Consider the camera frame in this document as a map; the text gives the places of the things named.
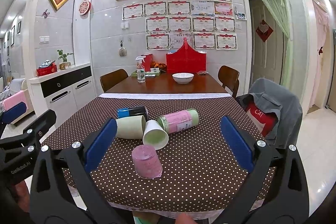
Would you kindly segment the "person's right hand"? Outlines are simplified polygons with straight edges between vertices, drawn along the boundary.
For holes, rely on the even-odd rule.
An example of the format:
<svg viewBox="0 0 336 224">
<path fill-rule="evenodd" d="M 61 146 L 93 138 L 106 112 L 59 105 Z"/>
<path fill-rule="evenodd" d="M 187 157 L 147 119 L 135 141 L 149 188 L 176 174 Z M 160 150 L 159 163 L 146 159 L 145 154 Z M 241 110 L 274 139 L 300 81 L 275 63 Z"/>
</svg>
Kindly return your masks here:
<svg viewBox="0 0 336 224">
<path fill-rule="evenodd" d="M 197 223 L 186 213 L 181 213 L 177 216 L 175 224 L 197 224 Z"/>
</svg>

